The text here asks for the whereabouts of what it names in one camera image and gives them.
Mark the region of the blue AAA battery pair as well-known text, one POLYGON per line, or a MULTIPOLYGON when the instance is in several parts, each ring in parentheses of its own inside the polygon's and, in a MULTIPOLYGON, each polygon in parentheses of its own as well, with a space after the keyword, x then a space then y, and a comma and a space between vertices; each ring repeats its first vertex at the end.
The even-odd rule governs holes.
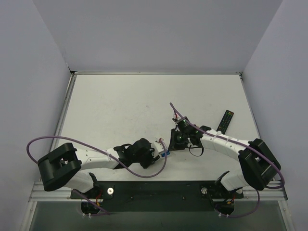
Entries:
POLYGON ((165 155, 170 155, 170 151, 162 152, 160 155, 161 157, 165 157, 165 155))

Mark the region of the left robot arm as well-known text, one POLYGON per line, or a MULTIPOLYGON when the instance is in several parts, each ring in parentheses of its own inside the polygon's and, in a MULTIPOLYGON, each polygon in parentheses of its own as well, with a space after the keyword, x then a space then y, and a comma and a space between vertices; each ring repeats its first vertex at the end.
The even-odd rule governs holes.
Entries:
POLYGON ((77 149, 65 143, 38 160, 44 190, 55 191, 61 187, 76 189, 88 198, 98 194, 99 186, 94 174, 86 170, 95 168, 122 169, 138 163, 147 169, 164 152, 163 145, 145 138, 133 144, 123 144, 100 153, 95 150, 77 149))

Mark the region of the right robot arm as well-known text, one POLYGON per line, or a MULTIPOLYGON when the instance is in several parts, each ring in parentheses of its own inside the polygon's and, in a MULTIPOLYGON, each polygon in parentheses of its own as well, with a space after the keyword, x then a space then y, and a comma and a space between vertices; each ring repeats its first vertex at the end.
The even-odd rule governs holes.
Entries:
POLYGON ((244 141, 207 126, 197 128, 187 117, 174 118, 173 121, 175 128, 171 130, 169 151, 200 148, 203 152, 209 149, 240 163, 240 170, 227 171, 218 178, 218 183, 229 192, 246 186, 261 191, 281 170, 280 163, 261 139, 244 141))

